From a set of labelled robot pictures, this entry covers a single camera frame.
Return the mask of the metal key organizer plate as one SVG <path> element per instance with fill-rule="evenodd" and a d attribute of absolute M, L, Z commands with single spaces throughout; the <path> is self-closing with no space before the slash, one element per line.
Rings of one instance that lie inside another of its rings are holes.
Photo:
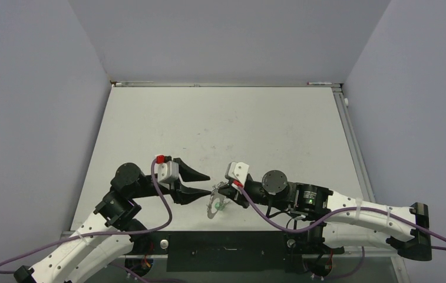
<path fill-rule="evenodd" d="M 226 185 L 227 183 L 220 182 L 213 186 L 210 200 L 207 205 L 207 217 L 209 219 L 213 219 L 218 212 L 223 211 L 225 207 L 230 203 L 230 200 L 226 196 L 219 193 L 219 189 Z"/>

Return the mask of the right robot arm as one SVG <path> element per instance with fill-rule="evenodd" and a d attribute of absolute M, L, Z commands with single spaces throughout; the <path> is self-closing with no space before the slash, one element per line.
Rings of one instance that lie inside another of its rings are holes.
<path fill-rule="evenodd" d="M 429 227 L 428 206 L 414 203 L 397 207 L 349 197 L 326 187 L 290 182 L 279 170 L 261 180 L 241 173 L 226 175 L 217 192 L 243 208 L 251 203 L 285 212 L 308 222 L 306 246 L 313 252 L 326 247 L 369 246 L 389 249 L 414 261 L 430 261 L 430 236 L 420 229 Z"/>

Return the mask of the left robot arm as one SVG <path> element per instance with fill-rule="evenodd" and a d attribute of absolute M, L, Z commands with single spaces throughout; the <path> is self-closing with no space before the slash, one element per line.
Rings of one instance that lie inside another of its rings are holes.
<path fill-rule="evenodd" d="M 184 182 L 209 181 L 205 175 L 186 165 L 179 157 L 157 156 L 145 175 L 134 163 L 118 167 L 111 187 L 84 223 L 67 239 L 54 244 L 56 249 L 32 266 L 23 265 L 14 272 L 16 282 L 71 282 L 74 271 L 84 271 L 84 260 L 107 239 L 115 245 L 124 243 L 131 252 L 140 254 L 148 247 L 147 234 L 162 230 L 173 220 L 166 196 L 187 205 L 210 194 L 208 190 L 183 185 Z M 146 228 L 136 214 L 141 206 L 137 198 L 158 196 L 168 213 L 165 223 Z"/>

